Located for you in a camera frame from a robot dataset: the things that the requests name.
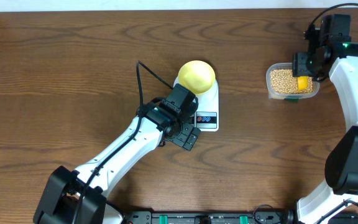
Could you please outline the clear plastic container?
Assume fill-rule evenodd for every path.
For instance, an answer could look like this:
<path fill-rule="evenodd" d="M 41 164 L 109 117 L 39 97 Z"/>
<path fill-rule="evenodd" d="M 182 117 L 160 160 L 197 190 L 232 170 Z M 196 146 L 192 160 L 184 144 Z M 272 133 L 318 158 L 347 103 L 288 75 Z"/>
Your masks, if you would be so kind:
<path fill-rule="evenodd" d="M 276 100 L 311 98 L 319 91 L 319 83 L 311 77 L 294 77 L 292 63 L 276 63 L 266 73 L 268 96 Z"/>

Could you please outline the soybeans pile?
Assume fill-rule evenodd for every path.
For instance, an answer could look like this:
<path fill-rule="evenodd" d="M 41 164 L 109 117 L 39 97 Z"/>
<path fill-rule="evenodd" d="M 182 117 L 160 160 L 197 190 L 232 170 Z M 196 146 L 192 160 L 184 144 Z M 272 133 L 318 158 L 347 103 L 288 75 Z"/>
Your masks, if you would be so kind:
<path fill-rule="evenodd" d="M 290 69 L 275 69 L 270 72 L 270 82 L 274 91 L 286 94 L 303 94 L 313 92 L 313 82 L 308 77 L 308 88 L 303 91 L 298 90 L 297 77 L 293 76 Z"/>

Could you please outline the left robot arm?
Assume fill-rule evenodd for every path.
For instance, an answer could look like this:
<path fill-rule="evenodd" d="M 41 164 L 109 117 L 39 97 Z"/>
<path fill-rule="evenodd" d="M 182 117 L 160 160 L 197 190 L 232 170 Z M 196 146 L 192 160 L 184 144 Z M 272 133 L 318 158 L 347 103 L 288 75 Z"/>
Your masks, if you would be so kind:
<path fill-rule="evenodd" d="M 198 107 L 194 93 L 180 84 L 166 97 L 141 104 L 129 127 L 90 161 L 55 169 L 36 208 L 34 223 L 122 223 L 108 205 L 116 184 L 143 156 L 170 141 L 189 151 L 200 130 L 189 118 Z"/>

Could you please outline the white digital kitchen scale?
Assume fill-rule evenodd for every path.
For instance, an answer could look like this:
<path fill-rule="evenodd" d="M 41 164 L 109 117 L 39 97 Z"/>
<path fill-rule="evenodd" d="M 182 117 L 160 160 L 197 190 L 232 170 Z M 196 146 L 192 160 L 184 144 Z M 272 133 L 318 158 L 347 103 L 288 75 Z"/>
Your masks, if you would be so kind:
<path fill-rule="evenodd" d="M 191 117 L 191 124 L 202 132 L 215 132 L 219 129 L 219 85 L 211 76 L 213 85 L 198 98 L 198 109 Z"/>

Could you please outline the black mounting rail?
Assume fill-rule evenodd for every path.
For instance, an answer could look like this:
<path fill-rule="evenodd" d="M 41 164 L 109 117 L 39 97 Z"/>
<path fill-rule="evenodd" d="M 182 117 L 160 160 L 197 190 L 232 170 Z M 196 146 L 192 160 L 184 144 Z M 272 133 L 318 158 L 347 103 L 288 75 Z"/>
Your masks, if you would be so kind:
<path fill-rule="evenodd" d="M 257 210 L 246 213 L 153 213 L 132 212 L 123 224 L 285 224 L 293 223 L 292 210 L 274 212 Z"/>

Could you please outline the yellow measuring scoop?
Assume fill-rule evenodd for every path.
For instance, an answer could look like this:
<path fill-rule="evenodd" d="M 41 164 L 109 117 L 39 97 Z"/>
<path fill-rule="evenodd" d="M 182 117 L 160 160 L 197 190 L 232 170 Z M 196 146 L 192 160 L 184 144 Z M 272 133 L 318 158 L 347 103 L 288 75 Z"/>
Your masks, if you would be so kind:
<path fill-rule="evenodd" d="M 308 88 L 308 77 L 302 76 L 297 78 L 298 90 L 303 91 Z"/>

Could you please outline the yellow bowl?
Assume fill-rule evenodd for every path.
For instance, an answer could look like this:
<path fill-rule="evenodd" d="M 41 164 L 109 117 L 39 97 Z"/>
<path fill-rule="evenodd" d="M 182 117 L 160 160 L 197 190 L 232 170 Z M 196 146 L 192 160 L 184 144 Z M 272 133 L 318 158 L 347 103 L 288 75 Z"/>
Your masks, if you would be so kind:
<path fill-rule="evenodd" d="M 193 60 L 184 64 L 178 72 L 178 83 L 194 94 L 210 90 L 216 81 L 216 74 L 208 63 Z"/>

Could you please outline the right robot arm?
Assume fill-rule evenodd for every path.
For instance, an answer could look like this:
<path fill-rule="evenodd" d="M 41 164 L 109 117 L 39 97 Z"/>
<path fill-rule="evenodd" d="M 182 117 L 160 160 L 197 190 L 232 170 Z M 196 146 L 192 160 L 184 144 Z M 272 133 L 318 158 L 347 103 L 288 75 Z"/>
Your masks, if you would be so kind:
<path fill-rule="evenodd" d="M 307 52 L 293 56 L 293 76 L 330 80 L 340 99 L 346 133 L 331 151 L 324 180 L 312 193 L 299 199 L 300 223 L 327 223 L 348 205 L 358 204 L 358 43 L 349 35 L 351 17 L 324 16 L 321 25 L 305 32 Z"/>

